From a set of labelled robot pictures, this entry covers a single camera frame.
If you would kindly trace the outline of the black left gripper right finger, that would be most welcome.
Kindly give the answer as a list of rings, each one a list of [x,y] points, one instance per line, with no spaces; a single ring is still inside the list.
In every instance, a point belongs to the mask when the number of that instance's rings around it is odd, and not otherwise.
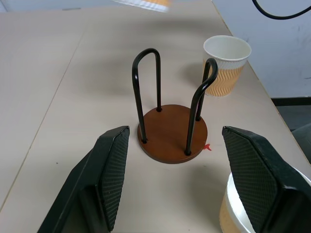
[[[270,142],[251,131],[224,126],[239,198],[257,233],[309,233],[311,186]]]

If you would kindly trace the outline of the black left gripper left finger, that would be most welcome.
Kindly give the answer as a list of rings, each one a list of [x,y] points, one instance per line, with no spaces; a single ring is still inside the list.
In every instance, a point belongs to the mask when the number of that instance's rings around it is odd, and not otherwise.
[[[98,137],[71,170],[43,220],[40,233],[110,233],[121,200],[130,128]]]

